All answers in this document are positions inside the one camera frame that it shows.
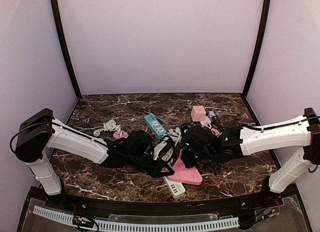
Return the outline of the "white square adapter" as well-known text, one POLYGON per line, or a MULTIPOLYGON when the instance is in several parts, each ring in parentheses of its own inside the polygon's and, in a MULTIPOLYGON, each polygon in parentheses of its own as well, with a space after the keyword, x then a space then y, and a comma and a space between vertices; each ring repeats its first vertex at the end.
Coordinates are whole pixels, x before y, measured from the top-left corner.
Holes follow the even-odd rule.
POLYGON ((203 127, 211 127, 211 120, 208 116, 205 116, 203 121, 200 122, 200 124, 203 126, 203 127))

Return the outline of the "pink adapter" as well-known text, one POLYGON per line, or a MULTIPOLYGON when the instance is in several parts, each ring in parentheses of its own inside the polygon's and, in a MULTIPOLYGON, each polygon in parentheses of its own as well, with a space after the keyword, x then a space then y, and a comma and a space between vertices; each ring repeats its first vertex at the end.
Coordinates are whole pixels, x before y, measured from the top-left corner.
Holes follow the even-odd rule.
POLYGON ((113 138, 115 140, 121 139, 121 138, 127 138, 129 135, 126 131, 120 130, 120 131, 115 131, 113 133, 113 138))

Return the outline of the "pink triangular power strip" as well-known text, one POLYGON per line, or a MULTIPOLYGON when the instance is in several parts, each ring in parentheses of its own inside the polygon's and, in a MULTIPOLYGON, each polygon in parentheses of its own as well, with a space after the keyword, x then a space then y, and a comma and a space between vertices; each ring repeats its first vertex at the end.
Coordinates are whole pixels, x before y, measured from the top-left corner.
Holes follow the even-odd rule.
POLYGON ((196 167, 187 168, 181 157, 176 160, 172 169, 174 170, 174 174, 167 177, 170 181, 197 186, 203 182, 198 169, 196 167))

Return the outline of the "pink cube socket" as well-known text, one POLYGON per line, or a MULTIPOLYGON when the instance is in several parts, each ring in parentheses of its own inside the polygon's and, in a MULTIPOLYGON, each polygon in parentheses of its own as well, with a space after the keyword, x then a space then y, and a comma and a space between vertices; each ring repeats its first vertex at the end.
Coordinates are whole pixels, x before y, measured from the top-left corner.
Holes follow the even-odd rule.
POLYGON ((205 120, 206 110, 203 106, 193 106, 190 115, 194 122, 202 122, 205 120))

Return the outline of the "light blue charger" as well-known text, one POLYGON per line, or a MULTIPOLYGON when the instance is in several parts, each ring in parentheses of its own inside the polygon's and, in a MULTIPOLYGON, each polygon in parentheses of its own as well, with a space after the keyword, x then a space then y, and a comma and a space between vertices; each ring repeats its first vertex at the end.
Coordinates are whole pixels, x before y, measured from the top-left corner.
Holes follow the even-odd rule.
POLYGON ((213 111, 208 112, 208 117, 212 122, 217 122, 218 118, 213 111))

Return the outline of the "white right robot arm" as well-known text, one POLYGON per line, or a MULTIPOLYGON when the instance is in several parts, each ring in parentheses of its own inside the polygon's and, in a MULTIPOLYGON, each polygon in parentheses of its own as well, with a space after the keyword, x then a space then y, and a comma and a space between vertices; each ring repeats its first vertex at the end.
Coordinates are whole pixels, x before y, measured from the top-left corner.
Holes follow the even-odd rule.
POLYGON ((312 166, 320 164, 320 117, 312 108, 293 119, 264 125, 243 125, 218 135, 201 126, 183 125, 180 157, 186 168, 225 163, 254 153, 295 147, 293 156, 264 182, 265 190, 282 193, 312 166))

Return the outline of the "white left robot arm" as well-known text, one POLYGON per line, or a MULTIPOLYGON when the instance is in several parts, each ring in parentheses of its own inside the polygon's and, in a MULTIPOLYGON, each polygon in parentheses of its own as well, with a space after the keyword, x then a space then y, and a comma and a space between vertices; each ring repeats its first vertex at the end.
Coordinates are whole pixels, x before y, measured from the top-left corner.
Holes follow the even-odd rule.
POLYGON ((48 196, 62 194, 63 183, 46 155, 47 148, 63 150, 106 168, 133 165, 153 178, 175 173, 169 165, 172 158, 154 157, 156 147, 147 132, 133 131, 124 138, 104 140, 65 125, 48 108, 22 122, 9 147, 30 168, 48 196))

